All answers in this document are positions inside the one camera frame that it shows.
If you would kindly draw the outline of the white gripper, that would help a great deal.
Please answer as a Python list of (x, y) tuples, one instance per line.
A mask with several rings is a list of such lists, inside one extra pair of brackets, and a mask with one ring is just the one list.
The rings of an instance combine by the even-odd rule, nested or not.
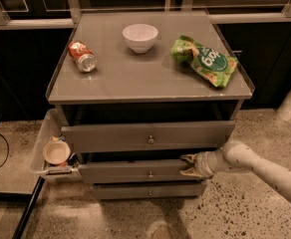
[(223, 169), (223, 155), (219, 150), (184, 154), (180, 159), (195, 164), (196, 170), (191, 167), (179, 172), (184, 176), (209, 178)]

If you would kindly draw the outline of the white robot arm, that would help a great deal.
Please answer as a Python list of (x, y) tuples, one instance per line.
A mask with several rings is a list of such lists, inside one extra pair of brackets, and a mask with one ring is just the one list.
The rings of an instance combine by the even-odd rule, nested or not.
[[(287, 125), (291, 120), (291, 90), (274, 113), (273, 121), (263, 121), (257, 137), (264, 143), (277, 133), (275, 126)], [(291, 204), (291, 169), (266, 159), (255, 152), (256, 142), (246, 145), (239, 140), (228, 141), (221, 150), (201, 152), (186, 156), (193, 164), (185, 175), (207, 175), (217, 173), (239, 174), (249, 171), (270, 186)]]

